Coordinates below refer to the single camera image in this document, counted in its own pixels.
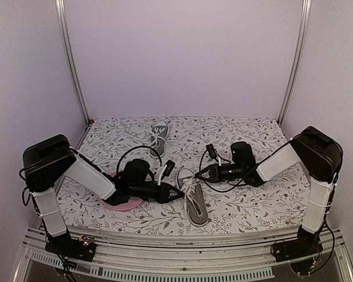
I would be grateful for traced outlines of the grey sneaker with red sole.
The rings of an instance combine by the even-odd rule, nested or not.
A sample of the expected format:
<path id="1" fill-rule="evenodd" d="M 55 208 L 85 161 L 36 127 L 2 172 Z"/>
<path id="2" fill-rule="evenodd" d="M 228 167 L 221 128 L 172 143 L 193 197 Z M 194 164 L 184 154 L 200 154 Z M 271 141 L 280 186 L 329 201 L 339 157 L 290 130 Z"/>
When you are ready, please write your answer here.
<path id="1" fill-rule="evenodd" d="M 166 148 L 166 139 L 169 133 L 169 127 L 166 121 L 160 120 L 153 124 L 150 133 L 150 144 L 149 146 L 153 148 L 151 150 L 151 155 L 162 156 Z"/>

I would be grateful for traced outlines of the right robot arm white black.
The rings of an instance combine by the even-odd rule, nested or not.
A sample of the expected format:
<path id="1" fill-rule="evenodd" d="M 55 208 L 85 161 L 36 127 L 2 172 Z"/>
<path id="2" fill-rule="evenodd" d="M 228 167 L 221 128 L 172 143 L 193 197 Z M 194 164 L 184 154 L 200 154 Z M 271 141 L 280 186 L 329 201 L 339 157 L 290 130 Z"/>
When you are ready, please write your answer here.
<path id="1" fill-rule="evenodd" d="M 271 254 L 277 262 L 319 254 L 322 251 L 319 236 L 327 226 L 327 214 L 342 167 L 344 152 L 341 145 L 308 126 L 260 162 L 256 162 L 252 147 L 246 142 L 233 143 L 230 150 L 232 159 L 221 164 L 222 159 L 214 145 L 207 145 L 205 152 L 216 162 L 200 168 L 195 177 L 205 184 L 237 179 L 237 186 L 260 187 L 287 169 L 302 166 L 310 185 L 305 216 L 296 239 L 274 243 Z"/>

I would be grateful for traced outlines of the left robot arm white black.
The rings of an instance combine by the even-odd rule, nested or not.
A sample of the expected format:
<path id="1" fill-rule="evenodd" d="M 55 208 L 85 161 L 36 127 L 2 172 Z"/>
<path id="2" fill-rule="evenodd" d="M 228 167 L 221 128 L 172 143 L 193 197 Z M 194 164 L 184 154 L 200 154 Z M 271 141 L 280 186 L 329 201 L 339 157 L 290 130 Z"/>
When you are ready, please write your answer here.
<path id="1" fill-rule="evenodd" d="M 44 225 L 45 250 L 62 259 L 92 262 L 97 247 L 91 236 L 74 239 L 70 235 L 58 199 L 65 182 L 89 190 L 111 207 L 127 203 L 131 198 L 166 204 L 185 195 L 164 182 L 175 167 L 173 161 L 161 162 L 159 170 L 154 173 L 147 161 L 133 159 L 123 169 L 117 167 L 114 175 L 110 175 L 73 148 L 64 135 L 56 135 L 28 147 L 22 160 L 19 176 L 29 192 L 23 203 L 33 202 Z"/>

